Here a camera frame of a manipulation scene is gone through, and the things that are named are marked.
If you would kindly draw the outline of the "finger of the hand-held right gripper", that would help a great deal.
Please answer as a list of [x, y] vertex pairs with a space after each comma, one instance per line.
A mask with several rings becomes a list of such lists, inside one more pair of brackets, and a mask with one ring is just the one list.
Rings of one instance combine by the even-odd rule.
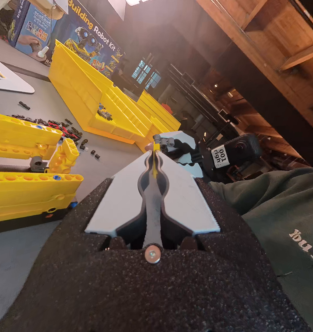
[[163, 139], [174, 139], [174, 146], [167, 147], [167, 152], [173, 152], [178, 149], [182, 151], [191, 152], [196, 149], [196, 142], [193, 137], [185, 134], [183, 131], [173, 131], [173, 132], [164, 132], [162, 133]]
[[203, 178], [203, 171], [198, 163], [193, 163], [191, 157], [180, 157], [178, 159], [180, 167], [188, 171], [194, 178]]

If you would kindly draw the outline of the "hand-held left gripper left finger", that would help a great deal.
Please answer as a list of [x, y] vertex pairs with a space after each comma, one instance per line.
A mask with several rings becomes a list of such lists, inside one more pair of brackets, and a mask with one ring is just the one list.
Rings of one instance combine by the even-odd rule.
[[85, 233], [121, 237], [140, 247], [146, 234], [146, 197], [153, 152], [146, 152], [117, 172], [91, 217]]

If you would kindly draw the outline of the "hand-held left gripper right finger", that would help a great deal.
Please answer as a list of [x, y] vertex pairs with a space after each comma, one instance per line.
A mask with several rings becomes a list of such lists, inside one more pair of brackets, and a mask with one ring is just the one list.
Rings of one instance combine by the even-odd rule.
[[164, 247], [179, 246], [186, 237], [221, 231], [194, 175], [163, 153], [158, 153], [158, 188]]

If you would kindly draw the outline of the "small yellow lego subassembly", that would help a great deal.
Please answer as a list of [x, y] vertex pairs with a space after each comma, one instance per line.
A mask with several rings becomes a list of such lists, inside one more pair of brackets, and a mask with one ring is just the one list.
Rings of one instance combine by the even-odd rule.
[[153, 145], [153, 152], [154, 152], [154, 161], [153, 161], [153, 170], [152, 174], [154, 179], [157, 179], [158, 171], [157, 171], [157, 152], [165, 152], [169, 151], [169, 148], [174, 147], [174, 138], [173, 137], [161, 137], [160, 134], [156, 134], [153, 136], [154, 145]]

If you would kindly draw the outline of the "yellow black lego model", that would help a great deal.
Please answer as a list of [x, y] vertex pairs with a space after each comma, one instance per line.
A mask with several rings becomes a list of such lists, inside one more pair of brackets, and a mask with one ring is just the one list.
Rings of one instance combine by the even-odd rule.
[[61, 220], [75, 206], [84, 178], [71, 174], [80, 153], [72, 139], [42, 125], [0, 114], [0, 158], [28, 160], [28, 167], [0, 165], [0, 233]]

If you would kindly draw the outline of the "heap of lego parts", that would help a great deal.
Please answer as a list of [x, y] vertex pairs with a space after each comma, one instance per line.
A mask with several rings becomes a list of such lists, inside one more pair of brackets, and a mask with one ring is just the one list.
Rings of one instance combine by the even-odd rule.
[[106, 119], [107, 121], [113, 121], [112, 114], [106, 111], [106, 108], [100, 103], [97, 114], [102, 118]]

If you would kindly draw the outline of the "pile of small lego pins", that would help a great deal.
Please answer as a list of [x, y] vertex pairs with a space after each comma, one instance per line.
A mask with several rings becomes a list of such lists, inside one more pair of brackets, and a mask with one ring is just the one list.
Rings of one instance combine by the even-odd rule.
[[31, 122], [36, 125], [42, 125], [55, 130], [59, 130], [62, 133], [61, 138], [59, 139], [60, 142], [63, 142], [64, 139], [72, 139], [75, 145], [79, 147], [79, 150], [89, 151], [88, 147], [86, 146], [86, 144], [88, 143], [88, 139], [82, 139], [83, 133], [79, 132], [74, 127], [70, 127], [70, 125], [72, 125], [73, 123], [68, 119], [65, 119], [65, 122], [58, 122], [55, 120], [45, 121], [41, 118], [33, 119], [20, 114], [13, 114], [11, 115], [11, 117]]

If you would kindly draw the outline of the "empty yellow storage bin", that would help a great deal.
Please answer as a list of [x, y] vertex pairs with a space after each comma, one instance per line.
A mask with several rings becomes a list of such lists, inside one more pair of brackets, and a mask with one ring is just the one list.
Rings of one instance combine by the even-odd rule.
[[180, 122], [146, 91], [143, 91], [139, 97], [138, 105], [152, 123], [144, 140], [136, 142], [138, 148], [145, 153], [145, 146], [153, 141], [154, 135], [178, 131]]

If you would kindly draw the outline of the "person's green sweatshirt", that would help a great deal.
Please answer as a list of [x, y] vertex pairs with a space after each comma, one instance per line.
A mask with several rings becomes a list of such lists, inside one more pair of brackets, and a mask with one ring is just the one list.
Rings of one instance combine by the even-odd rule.
[[250, 226], [283, 291], [313, 331], [313, 168], [209, 186]]

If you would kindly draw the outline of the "paned window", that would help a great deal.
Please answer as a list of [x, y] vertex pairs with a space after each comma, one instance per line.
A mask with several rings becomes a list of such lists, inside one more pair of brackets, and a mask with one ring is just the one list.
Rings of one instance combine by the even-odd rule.
[[158, 70], [153, 67], [151, 61], [146, 62], [145, 58], [142, 58], [131, 75], [131, 78], [138, 86], [144, 87], [144, 90], [147, 92], [149, 89], [154, 89], [159, 84], [161, 75]]

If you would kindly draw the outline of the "yellow bin with small parts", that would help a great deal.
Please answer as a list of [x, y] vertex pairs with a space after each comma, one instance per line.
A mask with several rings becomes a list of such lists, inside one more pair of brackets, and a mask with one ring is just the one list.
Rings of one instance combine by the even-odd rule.
[[[83, 131], [134, 144], [147, 136], [151, 121], [137, 104], [86, 61], [55, 41], [48, 78]], [[99, 104], [112, 114], [97, 114]]]

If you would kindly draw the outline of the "blue robot kit box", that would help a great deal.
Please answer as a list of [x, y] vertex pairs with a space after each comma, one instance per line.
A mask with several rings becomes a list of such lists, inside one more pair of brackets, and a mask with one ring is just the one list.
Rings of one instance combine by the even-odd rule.
[[56, 40], [112, 80], [125, 52], [115, 43], [80, 1], [50, 1], [42, 8], [35, 1], [18, 1], [9, 27], [9, 44], [20, 52], [51, 66]]

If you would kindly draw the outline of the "white book stand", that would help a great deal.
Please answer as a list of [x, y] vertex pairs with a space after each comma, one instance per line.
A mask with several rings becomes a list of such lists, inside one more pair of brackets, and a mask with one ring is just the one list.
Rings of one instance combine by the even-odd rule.
[[33, 94], [34, 88], [0, 62], [0, 90]]

